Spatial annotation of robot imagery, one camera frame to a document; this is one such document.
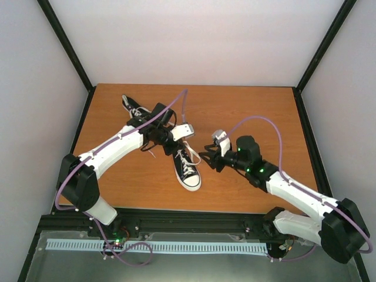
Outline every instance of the orange wooden surface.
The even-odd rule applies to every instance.
[[[189,91],[186,118],[196,135],[188,139],[191,147],[202,152],[212,142],[217,129],[229,131],[246,116],[263,115],[281,131],[283,169],[308,187],[317,189],[291,88],[192,86],[192,85],[118,85],[97,86],[75,155],[87,152],[117,133],[129,119],[122,107],[122,94],[142,106],[153,109],[157,102],[170,103],[184,88]],[[173,109],[181,121],[182,99]],[[243,124],[231,136],[235,144],[241,135],[252,135],[265,159],[278,164],[278,138],[263,120]],[[297,209],[278,197],[252,187],[234,170],[221,173],[202,161],[198,169],[202,186],[189,192],[176,179],[173,160],[161,147],[148,152],[131,152],[114,164],[100,179],[101,196],[116,207],[143,209],[196,210],[213,212],[267,213],[275,206],[292,212]]]

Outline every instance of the black metal frame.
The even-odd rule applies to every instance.
[[[72,61],[79,77],[82,80],[85,88],[88,90],[88,97],[83,109],[81,119],[76,131],[75,138],[72,143],[71,151],[73,152],[82,125],[85,121],[86,114],[89,110],[90,103],[92,101],[95,87],[92,86],[83,66],[81,65],[68,37],[66,36],[63,27],[61,26],[55,12],[53,11],[48,0],[38,0],[43,12],[45,13],[51,27],[59,38],[64,50],[66,51],[69,59]],[[317,183],[318,191],[322,194],[332,196],[330,185],[324,170],[323,163],[321,161],[318,147],[315,142],[315,138],[312,132],[310,121],[305,110],[304,102],[301,97],[301,93],[307,85],[309,79],[314,73],[316,67],[323,58],[326,50],[329,48],[335,35],[341,28],[341,25],[345,21],[347,15],[350,13],[352,7],[356,3],[356,0],[345,0],[334,18],[328,32],[319,45],[315,55],[313,56],[310,64],[305,70],[301,80],[296,87],[293,87],[293,93],[296,101],[296,107],[298,110],[300,122],[302,125],[305,142],[307,144],[308,153],[310,156],[314,177]],[[261,214],[228,214],[228,213],[195,213],[195,212],[183,212],[183,211],[156,211],[156,210],[135,210],[135,209],[118,209],[119,214],[131,219],[133,225],[138,226],[137,232],[151,232],[151,231],[163,231],[163,232],[212,232],[212,233],[244,233],[246,226],[252,226],[252,224],[259,223],[263,215]],[[39,235],[43,230],[88,230],[92,224],[86,216],[83,214],[75,213],[74,211],[56,211],[52,210],[52,213],[47,216],[42,216],[39,222],[39,226],[36,230],[35,237],[33,238],[30,246],[29,254],[23,265],[21,274],[18,281],[25,281],[26,276],[37,246]],[[260,240],[265,240],[262,234],[253,233],[252,229],[249,234],[245,233],[250,239],[255,237]],[[362,262],[362,258],[359,254],[355,255],[355,262],[362,281],[369,281],[367,272]]]

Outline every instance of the sneaker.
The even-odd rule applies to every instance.
[[[180,184],[188,191],[193,192],[201,187],[201,175],[196,169],[196,165],[200,163],[201,158],[186,141],[183,141],[183,143],[190,152],[190,156],[188,156],[185,149],[178,150],[173,154],[175,174]],[[193,155],[199,158],[200,161],[198,163],[192,163]]]
[[[123,107],[129,112],[129,116],[133,118],[134,116],[140,116],[143,113],[150,113],[150,111],[140,104],[138,104],[135,100],[126,95],[122,96],[123,99]]]

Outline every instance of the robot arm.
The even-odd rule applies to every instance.
[[[142,146],[147,146],[151,141],[156,145],[162,145],[166,155],[172,154],[175,150],[183,148],[181,139],[194,135],[191,125],[183,124],[168,126],[173,114],[172,110],[167,112],[153,123],[135,131],[135,128],[146,123],[165,108],[157,104],[151,113],[132,118],[117,134],[98,147],[75,157],[68,154],[63,158],[58,177],[57,189],[59,190],[63,181],[70,172],[83,160],[90,159],[78,170],[68,181],[62,191],[77,211],[82,211],[98,219],[104,225],[110,225],[118,215],[99,193],[98,179],[113,164],[123,156]]]
[[[270,237],[279,233],[292,234],[322,246],[334,260],[348,262],[365,240],[348,221],[324,202],[340,209],[370,236],[355,203],[348,199],[338,201],[327,197],[284,172],[281,175],[277,166],[262,158],[260,147],[251,136],[239,137],[235,151],[232,151],[231,142],[224,131],[216,131],[212,139],[213,144],[205,146],[206,152],[200,153],[212,169],[221,172],[228,166],[243,171],[244,177],[252,186],[286,200],[307,215],[293,214],[280,207],[274,208],[264,218],[264,232]]]

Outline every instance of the white rubber sole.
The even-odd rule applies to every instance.
[[[200,175],[199,172],[198,172],[199,177],[200,177],[200,182],[199,182],[199,184],[198,184],[197,186],[195,186],[195,187],[191,187],[191,186],[188,186],[188,185],[184,184],[184,182],[182,182],[182,181],[180,180],[180,177],[179,177],[179,175],[177,174],[177,171],[176,171],[175,167],[174,167],[174,170],[175,170],[175,175],[176,175],[177,181],[179,181],[179,183],[180,183],[185,189],[187,189],[188,191],[191,191],[191,192],[194,192],[194,191],[197,191],[197,190],[200,189],[200,187],[201,187],[201,175]]]

